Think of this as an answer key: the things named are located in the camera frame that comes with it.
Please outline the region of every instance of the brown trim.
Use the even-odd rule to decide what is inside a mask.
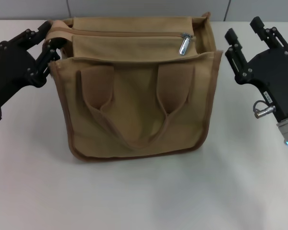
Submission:
[[[189,151],[194,151],[200,148],[202,144],[204,143],[204,141],[206,140],[207,135],[208,135],[210,117],[211,117],[211,112],[212,112],[212,107],[213,107],[214,95],[216,92],[216,82],[217,82],[217,76],[218,76],[222,53],[223,53],[222,51],[216,51],[214,55],[214,61],[213,61],[212,69],[211,69],[211,80],[210,80],[208,95],[206,99],[206,111],[204,115],[203,131],[197,143],[193,147],[188,148],[188,149],[182,149],[182,150],[180,149],[180,150],[171,151],[171,152],[165,152],[165,153],[160,153],[160,154],[155,154],[155,155],[139,156],[139,157],[109,157],[109,158],[87,157],[83,155],[82,153],[80,153],[75,148],[73,138],[72,138],[73,137],[72,122],[70,118],[66,95],[64,93],[64,87],[61,83],[60,74],[57,69],[57,64],[55,62],[51,62],[50,64],[51,74],[56,83],[59,99],[62,105],[66,128],[67,128],[69,148],[72,154],[76,158],[82,161],[119,161],[119,160],[132,160],[132,159],[140,159],[140,158],[148,158],[148,157],[167,156],[167,155],[172,155],[172,154],[177,154],[177,153],[185,153]]]

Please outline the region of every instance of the zipper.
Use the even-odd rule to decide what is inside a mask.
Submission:
[[[74,35],[86,35],[86,36],[105,36],[105,37],[181,37],[183,42],[179,49],[179,54],[184,56],[189,47],[191,41],[195,40],[195,36],[188,33],[179,32],[95,32],[95,31],[80,31],[68,28],[51,28],[48,33],[54,31],[68,32]]]

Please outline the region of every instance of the table surface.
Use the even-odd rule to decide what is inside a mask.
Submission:
[[[0,41],[43,21],[0,21]],[[288,23],[276,26],[288,41]],[[266,49],[248,23],[212,23],[216,46],[234,28],[247,60]],[[31,49],[36,58],[41,46]],[[0,230],[288,230],[288,148],[272,115],[239,86],[223,56],[210,130],[187,154],[84,163],[70,153],[55,84],[26,87],[0,122]]]

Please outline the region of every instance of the bag handle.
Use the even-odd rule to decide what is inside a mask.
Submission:
[[[116,136],[130,149],[142,149],[157,141],[166,131],[170,119],[186,103],[194,65],[174,63],[159,65],[156,97],[164,114],[164,121],[156,134],[138,140],[126,139],[111,119],[103,112],[113,99],[114,67],[93,66],[81,70],[82,96],[91,115],[105,130]]]

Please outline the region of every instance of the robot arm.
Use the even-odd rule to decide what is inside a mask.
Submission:
[[[1,107],[24,86],[45,85],[48,63],[60,58],[55,51],[65,42],[60,39],[46,44],[37,60],[27,52],[45,39],[50,28],[51,23],[45,22],[38,32],[27,29],[10,41],[0,42],[0,120]]]
[[[251,27],[268,49],[247,62],[235,32],[229,29],[225,38],[231,47],[225,56],[235,73],[235,81],[254,85],[264,98],[254,104],[256,118],[273,113],[288,145],[288,43],[275,27],[264,29],[259,17],[252,20]],[[267,108],[256,109],[258,102],[265,103]]]

